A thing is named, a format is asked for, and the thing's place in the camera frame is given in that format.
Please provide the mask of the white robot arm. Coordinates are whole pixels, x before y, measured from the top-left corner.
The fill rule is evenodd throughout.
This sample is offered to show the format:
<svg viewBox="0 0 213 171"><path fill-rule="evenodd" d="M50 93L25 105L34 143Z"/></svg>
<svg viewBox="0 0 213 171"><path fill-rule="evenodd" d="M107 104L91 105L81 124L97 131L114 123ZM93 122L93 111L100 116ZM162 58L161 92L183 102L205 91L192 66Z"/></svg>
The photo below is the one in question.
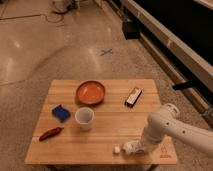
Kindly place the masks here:
<svg viewBox="0 0 213 171"><path fill-rule="evenodd" d="M149 114L141 140L144 152L153 151L165 136L170 136L213 157L213 131L181 122L177 119L179 115L179 109L171 103Z"/></svg>

